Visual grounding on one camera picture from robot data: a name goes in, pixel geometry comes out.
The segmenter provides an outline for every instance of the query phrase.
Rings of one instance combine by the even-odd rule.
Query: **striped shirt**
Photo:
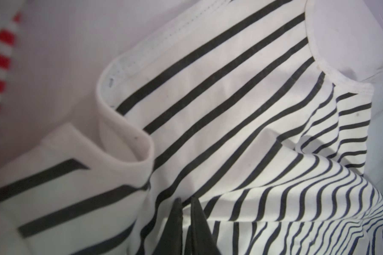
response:
[[[383,254],[373,88],[319,55],[313,6],[201,0],[114,60],[103,148],[67,124],[0,170],[1,254],[151,254],[192,196],[225,255]]]

